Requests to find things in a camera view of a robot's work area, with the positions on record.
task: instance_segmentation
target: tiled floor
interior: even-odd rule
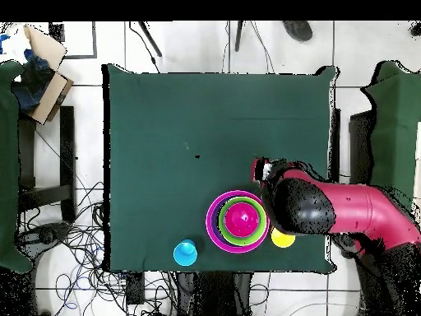
[[[236,21],[231,22],[230,71],[232,73],[265,73],[264,50],[248,22],[243,28],[241,47],[234,52]],[[59,71],[71,78],[75,85],[70,90],[64,105],[75,107],[76,118],[76,171],[79,177],[77,197],[81,200],[85,188],[92,188],[103,180],[103,101],[101,63],[115,63],[131,72],[156,72],[145,46],[139,36],[129,30],[128,22],[96,22],[97,58],[64,60]],[[368,99],[360,91],[370,81],[376,64],[386,59],[399,59],[408,69],[421,68],[421,39],[410,36],[411,21],[310,21],[314,36],[307,43],[298,43],[288,37],[280,21],[258,21],[257,27],[271,55],[277,73],[313,74],[321,66],[336,65],[340,75],[336,81],[335,104],[341,109],[340,172],[349,175],[348,122],[352,114],[370,109]],[[150,32],[159,45],[163,57],[157,58],[161,72],[224,72],[228,71],[227,33],[224,21],[175,21],[151,22]],[[134,30],[140,31],[136,22]],[[155,51],[148,44],[152,54]],[[38,126],[38,131],[56,151],[59,150],[57,116],[51,123]],[[35,174],[38,186],[58,184],[58,157],[39,137],[36,139]],[[102,199],[101,184],[90,195],[92,202]],[[27,212],[26,218],[34,215]],[[35,223],[60,221],[58,207],[46,206]],[[80,225],[89,225],[89,215],[83,216]],[[254,316],[355,316],[359,305],[359,279],[354,261],[341,257],[337,247],[331,247],[331,259],[337,270],[329,276],[312,273],[259,272],[252,283],[250,295]],[[76,266],[73,255],[64,246],[47,252],[41,259],[36,279],[39,309],[50,309],[53,313],[62,307],[66,280],[56,279],[62,273],[69,274]],[[158,272],[146,273],[149,281],[161,278]],[[162,281],[148,286],[146,296],[155,296],[155,289]],[[125,316],[110,299],[95,297],[93,290],[84,290],[79,285],[68,302],[79,303],[75,309],[64,308],[60,316]],[[124,306],[120,296],[117,302]],[[140,307],[129,306],[131,314],[140,314]],[[169,302],[161,306],[169,313]]]

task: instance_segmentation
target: shoe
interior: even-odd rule
[[[418,22],[411,28],[412,36],[421,36],[421,22]]]
[[[312,28],[308,21],[282,21],[288,35],[294,40],[303,42],[312,38]]]

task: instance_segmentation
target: stacked bowls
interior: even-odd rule
[[[269,230],[261,200],[243,190],[234,190],[216,198],[206,214],[206,230],[220,249],[246,253],[259,246]]]

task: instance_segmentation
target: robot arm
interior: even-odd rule
[[[364,297],[386,303],[387,313],[421,316],[421,234],[403,207],[379,188],[324,181],[301,162],[260,159],[254,168],[276,229],[292,235],[349,234],[364,266]]]

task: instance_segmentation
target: cardboard box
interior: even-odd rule
[[[55,114],[60,109],[60,105],[73,85],[72,80],[67,79],[57,72],[67,50],[51,36],[33,26],[26,25],[25,34],[30,40],[30,46],[34,51],[34,54],[45,59],[49,63],[51,69],[56,72],[42,96],[38,107],[36,107],[33,112],[28,113],[28,116],[39,123],[44,124],[45,121],[53,120]]]

